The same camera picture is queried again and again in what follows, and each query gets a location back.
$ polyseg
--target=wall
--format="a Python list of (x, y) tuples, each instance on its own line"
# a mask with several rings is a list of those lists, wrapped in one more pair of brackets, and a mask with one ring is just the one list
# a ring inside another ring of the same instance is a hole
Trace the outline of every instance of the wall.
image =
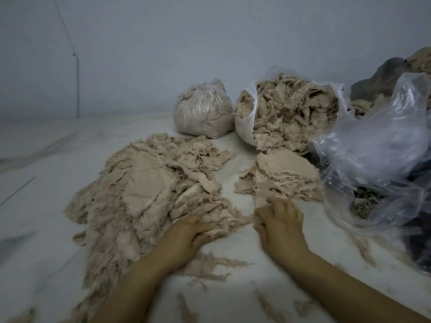
[(73, 118), (76, 60), (53, 0), (0, 0), (0, 121)]
[(80, 59), (82, 116), (170, 111), (214, 77), (235, 100), (273, 64), (350, 85), (431, 44), (431, 0), (56, 1)]

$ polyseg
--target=person's right hand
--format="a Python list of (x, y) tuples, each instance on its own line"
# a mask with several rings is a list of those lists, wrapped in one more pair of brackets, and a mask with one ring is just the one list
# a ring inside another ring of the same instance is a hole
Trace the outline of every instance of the person's right hand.
[(266, 200), (272, 206), (257, 208), (254, 213), (263, 224), (255, 224), (263, 250), (286, 269), (303, 262), (311, 251), (302, 232), (304, 214), (294, 203), (275, 197)]

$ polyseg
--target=hand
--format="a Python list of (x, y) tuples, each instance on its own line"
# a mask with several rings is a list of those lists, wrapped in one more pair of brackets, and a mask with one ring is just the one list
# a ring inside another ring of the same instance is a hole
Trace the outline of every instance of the hand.
[(270, 197), (272, 206), (257, 208), (254, 213), (263, 224), (255, 224), (263, 250), (289, 270), (311, 254), (302, 232), (304, 214), (290, 200)]
[(199, 222), (199, 214), (180, 218), (156, 247), (148, 254), (148, 259), (157, 263), (165, 274), (178, 270), (191, 261), (203, 244), (212, 239), (203, 232), (212, 230), (209, 223)]

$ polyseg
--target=forearm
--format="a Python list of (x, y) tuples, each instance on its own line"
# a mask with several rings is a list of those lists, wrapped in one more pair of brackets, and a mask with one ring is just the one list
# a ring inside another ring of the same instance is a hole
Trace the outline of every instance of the forearm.
[(429, 322), (313, 253), (302, 264), (285, 267), (298, 284), (319, 299), (338, 322)]
[(134, 263), (132, 269), (89, 323), (141, 322), (156, 288), (165, 275), (166, 272), (160, 270), (149, 257)]

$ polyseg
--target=open plastic bag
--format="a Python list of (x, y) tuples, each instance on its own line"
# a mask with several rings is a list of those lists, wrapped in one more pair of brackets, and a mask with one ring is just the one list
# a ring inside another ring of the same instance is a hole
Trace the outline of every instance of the open plastic bag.
[[(332, 130), (312, 139), (326, 166), (321, 175), (325, 203), (339, 225), (363, 234), (422, 233), (406, 223), (418, 216), (427, 189), (407, 176), (426, 157), (430, 86), (427, 76), (405, 73), (396, 83), (389, 107), (368, 118), (355, 118), (343, 101)], [(366, 219), (350, 211), (358, 187), (381, 196)]]
[(193, 85), (178, 96), (174, 107), (177, 130), (191, 135), (219, 138), (234, 130), (233, 106), (222, 81)]
[[(266, 74), (264, 74), (260, 79), (258, 79), (256, 82), (252, 82), (249, 86), (247, 86), (240, 94), (240, 97), (237, 100), (237, 109), (235, 114), (235, 130), (237, 131), (238, 135), (249, 145), (251, 146), (258, 146), (256, 143), (255, 138), (253, 137), (253, 128), (255, 125), (255, 119), (256, 119), (256, 112), (259, 108), (259, 103), (263, 102), (264, 95), (259, 96), (258, 95), (258, 89), (256, 88), (256, 85), (259, 84), (262, 81), (275, 81), (278, 79), (278, 77), (283, 74), (284, 77), (298, 77), (305, 81), (312, 82), (314, 85), (317, 86), (331, 86), (336, 94), (336, 96), (342, 97), (343, 94), (343, 85), (342, 84), (336, 84), (336, 83), (330, 83), (330, 82), (316, 82), (313, 81), (310, 77), (307, 77), (305, 75), (302, 75), (298, 73), (297, 71), (293, 69), (287, 69), (279, 66), (272, 66)], [(239, 109), (238, 105), (241, 103), (243, 108)]]

